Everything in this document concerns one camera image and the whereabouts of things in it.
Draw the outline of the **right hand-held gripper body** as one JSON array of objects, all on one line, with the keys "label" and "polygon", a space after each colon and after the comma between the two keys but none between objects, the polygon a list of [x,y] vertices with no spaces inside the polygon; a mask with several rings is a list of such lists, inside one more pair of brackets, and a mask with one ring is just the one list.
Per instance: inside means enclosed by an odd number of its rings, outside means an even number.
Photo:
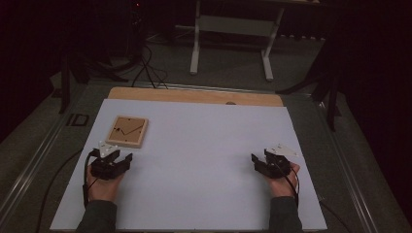
[{"label": "right hand-held gripper body", "polygon": [[274,148],[267,148],[274,153],[274,157],[268,157],[265,168],[267,169],[267,177],[271,179],[279,179],[287,176],[291,172],[291,163],[288,156],[297,156],[297,153],[285,145],[278,144]]}]

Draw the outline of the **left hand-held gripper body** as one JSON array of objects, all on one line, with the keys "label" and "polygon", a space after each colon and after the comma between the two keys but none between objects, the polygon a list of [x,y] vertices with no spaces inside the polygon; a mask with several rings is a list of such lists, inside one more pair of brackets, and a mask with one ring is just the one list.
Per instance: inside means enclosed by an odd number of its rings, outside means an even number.
[{"label": "left hand-held gripper body", "polygon": [[124,171],[120,169],[120,163],[110,160],[110,154],[120,150],[118,146],[99,142],[98,148],[91,152],[95,160],[91,163],[91,174],[102,180],[113,180],[120,176]]}]

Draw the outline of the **wooden picture frame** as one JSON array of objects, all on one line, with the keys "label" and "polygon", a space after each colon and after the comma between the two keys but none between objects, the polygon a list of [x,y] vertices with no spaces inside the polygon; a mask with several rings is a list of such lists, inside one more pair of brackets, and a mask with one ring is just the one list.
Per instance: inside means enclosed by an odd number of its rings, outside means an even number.
[{"label": "wooden picture frame", "polygon": [[148,125],[147,118],[117,116],[110,128],[106,142],[119,147],[139,149],[143,145]]}]

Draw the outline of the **person's right hand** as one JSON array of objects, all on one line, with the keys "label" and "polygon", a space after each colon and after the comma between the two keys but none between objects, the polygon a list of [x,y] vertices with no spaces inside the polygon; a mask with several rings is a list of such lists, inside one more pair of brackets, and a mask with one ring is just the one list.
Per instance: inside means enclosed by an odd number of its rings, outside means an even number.
[{"label": "person's right hand", "polygon": [[282,179],[265,178],[273,197],[294,197],[294,192],[297,187],[297,173],[300,166],[292,163],[292,171]]}]

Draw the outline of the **person's left hand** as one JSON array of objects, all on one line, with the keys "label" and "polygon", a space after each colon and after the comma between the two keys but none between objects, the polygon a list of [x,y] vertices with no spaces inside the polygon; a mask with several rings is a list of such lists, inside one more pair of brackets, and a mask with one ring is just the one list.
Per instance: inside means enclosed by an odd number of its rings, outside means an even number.
[{"label": "person's left hand", "polygon": [[87,194],[90,201],[102,200],[114,202],[118,195],[118,189],[123,175],[113,180],[100,180],[92,174],[87,175]]}]

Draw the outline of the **black floor socket box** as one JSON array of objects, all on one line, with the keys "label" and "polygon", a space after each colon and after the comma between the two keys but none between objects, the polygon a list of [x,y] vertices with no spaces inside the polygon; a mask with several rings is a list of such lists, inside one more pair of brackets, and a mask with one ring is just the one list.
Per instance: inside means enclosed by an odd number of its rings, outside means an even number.
[{"label": "black floor socket box", "polygon": [[67,126],[86,126],[89,121],[88,115],[71,114],[66,122]]}]

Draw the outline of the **white table sheet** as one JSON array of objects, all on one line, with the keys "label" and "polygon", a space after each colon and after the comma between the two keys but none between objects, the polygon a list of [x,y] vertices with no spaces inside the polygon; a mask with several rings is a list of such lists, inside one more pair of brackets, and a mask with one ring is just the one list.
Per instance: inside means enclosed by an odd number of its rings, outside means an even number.
[{"label": "white table sheet", "polygon": [[84,151],[103,141],[118,116],[149,121],[117,198],[118,230],[260,231],[270,191],[252,155],[278,145],[300,165],[298,212],[306,231],[326,229],[286,108],[107,99]]}]

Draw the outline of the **black tripod stand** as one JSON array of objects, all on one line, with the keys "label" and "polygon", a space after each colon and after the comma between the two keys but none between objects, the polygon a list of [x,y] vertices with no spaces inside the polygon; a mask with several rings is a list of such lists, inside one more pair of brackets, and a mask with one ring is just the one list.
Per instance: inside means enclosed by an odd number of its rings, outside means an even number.
[{"label": "black tripod stand", "polygon": [[339,59],[339,55],[333,55],[330,51],[321,49],[302,82],[278,90],[279,94],[288,95],[314,83],[316,86],[310,97],[315,102],[322,102],[328,97],[326,101],[326,123],[332,132],[335,131],[334,118],[340,78],[339,69],[336,65],[340,64]]}]

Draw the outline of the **dark equipment with red light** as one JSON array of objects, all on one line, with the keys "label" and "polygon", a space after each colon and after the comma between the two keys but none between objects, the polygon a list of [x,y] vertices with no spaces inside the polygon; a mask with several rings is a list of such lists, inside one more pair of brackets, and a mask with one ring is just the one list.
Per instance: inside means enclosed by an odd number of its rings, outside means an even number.
[{"label": "dark equipment with red light", "polygon": [[145,0],[129,0],[130,56],[139,59],[145,45],[147,4]]}]

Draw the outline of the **metal floor rail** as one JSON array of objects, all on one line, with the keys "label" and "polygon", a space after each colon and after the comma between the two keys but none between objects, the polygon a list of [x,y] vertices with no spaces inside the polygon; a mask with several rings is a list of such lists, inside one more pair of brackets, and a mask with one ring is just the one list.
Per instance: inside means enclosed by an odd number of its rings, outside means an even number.
[{"label": "metal floor rail", "polygon": [[327,141],[332,149],[332,174],[337,178],[327,187],[322,205],[331,210],[341,228],[350,233],[379,233],[368,192],[373,184],[367,181],[380,178],[371,154],[354,116],[344,100],[339,100],[332,132],[322,119]]},{"label": "metal floor rail", "polygon": [[258,93],[258,94],[277,94],[274,90],[254,90],[254,89],[239,89],[228,87],[214,87],[203,85],[188,85],[188,84],[175,84],[167,83],[157,85],[158,89],[180,89],[180,90],[203,90],[203,91],[217,91],[217,92],[236,92],[236,93]]},{"label": "metal floor rail", "polygon": [[22,172],[18,175],[12,189],[7,194],[6,198],[0,205],[0,228],[4,227],[13,212],[15,211],[19,201],[30,186],[34,176],[37,174],[39,167],[43,163],[47,154],[52,148],[52,145],[57,138],[61,128],[65,124],[67,115],[59,115],[56,121],[53,123],[51,129],[46,134],[44,140],[35,150],[31,160],[24,167]]}]

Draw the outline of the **white desk frame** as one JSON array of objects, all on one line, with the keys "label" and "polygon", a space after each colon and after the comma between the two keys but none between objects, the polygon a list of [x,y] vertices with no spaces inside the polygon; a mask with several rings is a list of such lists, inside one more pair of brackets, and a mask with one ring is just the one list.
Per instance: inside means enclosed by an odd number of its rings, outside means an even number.
[{"label": "white desk frame", "polygon": [[273,20],[245,19],[239,17],[207,16],[200,13],[201,0],[196,0],[194,21],[194,42],[189,73],[198,73],[200,54],[200,32],[218,32],[238,35],[260,36],[268,39],[267,46],[260,52],[265,78],[268,82],[274,80],[269,55],[277,36],[285,7],[278,7]]}]

